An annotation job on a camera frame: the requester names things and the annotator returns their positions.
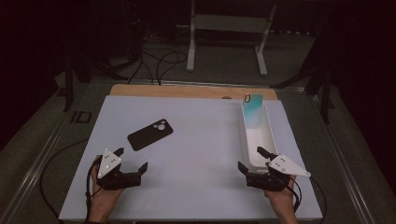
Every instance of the table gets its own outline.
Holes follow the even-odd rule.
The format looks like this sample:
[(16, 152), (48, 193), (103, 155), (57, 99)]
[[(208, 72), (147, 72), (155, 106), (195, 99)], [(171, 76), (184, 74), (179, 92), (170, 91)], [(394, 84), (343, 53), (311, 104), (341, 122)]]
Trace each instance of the table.
[[(269, 117), (273, 118), (278, 151), (304, 167), (286, 114), (272, 90), (116, 85), (95, 123), (60, 219), (85, 217), (81, 195), (86, 172), (94, 155), (101, 154), (104, 147), (125, 148), (121, 156), (123, 172), (133, 172), (148, 161), (142, 186), (125, 190), (110, 218), (161, 221), (276, 218), (262, 191), (248, 188), (245, 177), (237, 170), (242, 151), (239, 131), (233, 127), (238, 123), (236, 108), (246, 92), (263, 94)], [(239, 100), (219, 100), (222, 96)], [(148, 149), (133, 152), (126, 134), (133, 131), (132, 127), (138, 129), (149, 120), (162, 117), (168, 119), (174, 133)], [(309, 179), (300, 178), (298, 182), (304, 204), (297, 211), (297, 217), (321, 218)]]

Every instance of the open box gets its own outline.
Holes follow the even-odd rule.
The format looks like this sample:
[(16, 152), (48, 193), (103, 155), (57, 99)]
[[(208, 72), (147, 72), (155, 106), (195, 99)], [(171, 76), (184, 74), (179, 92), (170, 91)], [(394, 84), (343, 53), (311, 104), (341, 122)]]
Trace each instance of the open box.
[(262, 95), (247, 94), (241, 104), (241, 110), (239, 130), (243, 163), (251, 173), (267, 173), (268, 167), (265, 163), (270, 162), (270, 159), (265, 159), (258, 153), (257, 147), (263, 147), (274, 154), (277, 154), (277, 150)]

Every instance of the white box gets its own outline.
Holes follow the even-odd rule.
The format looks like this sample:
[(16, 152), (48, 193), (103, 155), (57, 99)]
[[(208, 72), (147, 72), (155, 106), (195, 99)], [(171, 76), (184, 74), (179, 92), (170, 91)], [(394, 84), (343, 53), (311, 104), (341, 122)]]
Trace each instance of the white box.
[(263, 101), (254, 111), (247, 111), (244, 106), (245, 102), (241, 104), (239, 119), (243, 163), (251, 173), (267, 173), (265, 163), (270, 162), (270, 159), (265, 159), (257, 152), (257, 147), (263, 147), (268, 152), (277, 154), (267, 107)]

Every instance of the white metal leg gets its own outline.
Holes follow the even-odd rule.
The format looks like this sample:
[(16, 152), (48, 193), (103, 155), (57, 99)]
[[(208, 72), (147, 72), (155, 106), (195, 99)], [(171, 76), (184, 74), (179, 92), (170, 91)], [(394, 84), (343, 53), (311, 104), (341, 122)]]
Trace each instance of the white metal leg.
[(194, 70), (195, 61), (195, 0), (191, 0), (191, 22), (190, 22), (190, 47), (187, 58), (187, 71)]
[(262, 56), (262, 50), (264, 49), (265, 42), (267, 41), (268, 35), (270, 33), (271, 24), (275, 15), (275, 11), (276, 11), (276, 5), (273, 5), (271, 8), (270, 15), (267, 18), (267, 22), (265, 23), (265, 30), (264, 33), (262, 34), (262, 42), (260, 43), (259, 46), (256, 46), (255, 48), (257, 63), (259, 64), (259, 69), (260, 69), (260, 75), (263, 77), (266, 77), (268, 75), (268, 72), (267, 72), (267, 67), (265, 66), (264, 56)]

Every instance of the teal object in box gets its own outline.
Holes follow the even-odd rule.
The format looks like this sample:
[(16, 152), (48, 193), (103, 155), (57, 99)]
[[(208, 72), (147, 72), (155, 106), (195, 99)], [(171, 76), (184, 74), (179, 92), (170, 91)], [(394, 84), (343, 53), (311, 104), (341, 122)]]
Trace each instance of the teal object in box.
[(260, 124), (260, 112), (262, 109), (261, 94), (246, 94), (243, 103), (244, 120), (246, 128), (257, 128)]

